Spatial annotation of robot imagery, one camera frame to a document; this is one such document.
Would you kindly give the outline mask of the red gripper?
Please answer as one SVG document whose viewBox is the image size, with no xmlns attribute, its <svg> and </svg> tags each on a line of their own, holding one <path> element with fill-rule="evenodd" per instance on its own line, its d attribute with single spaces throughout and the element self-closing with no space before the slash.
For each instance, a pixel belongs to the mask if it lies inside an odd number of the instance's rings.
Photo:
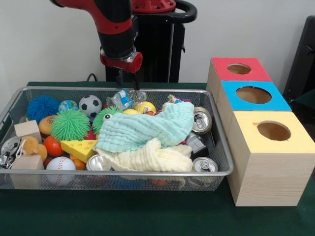
<svg viewBox="0 0 315 236">
<path fill-rule="evenodd" d="M 110 59 L 105 55 L 104 50 L 101 48 L 100 61 L 105 66 L 116 68 L 115 69 L 116 81 L 119 86 L 122 86 L 123 84 L 121 70 L 128 73 L 134 73 L 132 75 L 134 89 L 140 90 L 139 81 L 137 80 L 136 77 L 136 73 L 140 70 L 143 61 L 143 56 L 140 52 L 135 51 L 131 54 L 130 57 L 126 59 Z"/>
</svg>

